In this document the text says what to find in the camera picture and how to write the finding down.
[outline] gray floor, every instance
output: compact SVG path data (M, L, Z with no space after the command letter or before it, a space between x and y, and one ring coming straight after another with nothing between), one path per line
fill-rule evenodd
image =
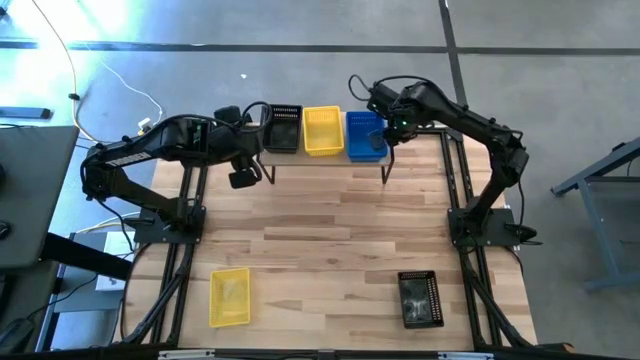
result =
M164 1L40 0L67 40L249 45L444 46L437 0ZM449 0L458 46L640 48L635 0ZM64 55L28 1L13 0L0 20L0 38L41 38L40 50L0 50L0 99L4 105L48 106L53 120L70 124L70 73ZM446 54L282 52L74 51L81 122L111 140L136 131L157 112L122 87L97 62L148 91L166 114L211 114L218 107L254 100L338 104L361 109L346 88L351 73L366 81L416 74L437 82L452 98ZM522 251L525 282L540 342L566 341L580 352L637 358L640 287L587 294L582 283L603 274L595 236L577 193L555 199L552 185L640 132L640 56L460 55L469 105L476 112L525 132L531 161L522 183L525 223L544 246ZM77 149L52 231L67 234L110 217L84 201ZM143 184L153 164L130 173ZM640 163L632 167L640 173ZM507 193L513 208L517 191ZM132 208L113 201L119 211ZM73 336L102 324L95 336ZM110 319L96 314L62 318L54 346L102 343Z

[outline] black basket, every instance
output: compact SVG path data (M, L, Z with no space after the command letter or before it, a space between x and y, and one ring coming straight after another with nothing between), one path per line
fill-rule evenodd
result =
M302 126L302 106L271 104L273 117L264 128L262 145L271 153L295 154L300 144ZM262 108L262 121L267 117L267 109Z
M405 329L444 326L435 271L399 272L398 286Z

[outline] wooden tabletop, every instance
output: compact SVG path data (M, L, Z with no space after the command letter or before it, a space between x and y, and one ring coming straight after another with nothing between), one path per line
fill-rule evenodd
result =
M479 193L490 175L487 153L470 139L465 145ZM227 165L209 171L205 235L191 271L181 347L472 348L458 254L447 228L449 199L437 136L398 146L386 186L377 168L286 167L278 170L275 185L262 181L233 190L230 171ZM152 189L176 196L181 176L178 162L160 161ZM164 244L152 245L133 272L128 332L158 296L166 251ZM504 249L486 251L496 301L535 343L518 263ZM251 269L251 323L209 328L210 273L237 267ZM403 328L396 274L407 270L436 271L443 328ZM172 300L164 336L173 306ZM478 309L489 339L486 312L482 305Z
M345 114L342 113L342 131L345 132ZM345 143L344 150L335 156L311 156L304 150L304 136L302 131L300 132L300 141L298 142L298 152L295 154L273 154L268 151L263 151L261 154L261 161L264 166L386 166L391 162L391 155L387 153L387 156L374 162L354 162L349 159L347 154L347 147Z

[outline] yellow plastic bin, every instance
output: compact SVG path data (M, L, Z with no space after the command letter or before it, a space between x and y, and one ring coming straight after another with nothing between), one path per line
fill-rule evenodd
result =
M248 324L251 321L249 269L213 271L209 293L209 326Z
M304 108L304 150L311 156L333 156L344 150L342 114L338 106Z

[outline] blue plastic bin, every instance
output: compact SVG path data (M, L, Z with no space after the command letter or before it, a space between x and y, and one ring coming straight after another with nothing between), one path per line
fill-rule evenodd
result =
M384 129L384 119L370 111L349 111L346 118L347 154L354 162L380 161L387 156L388 146L375 150L369 134Z

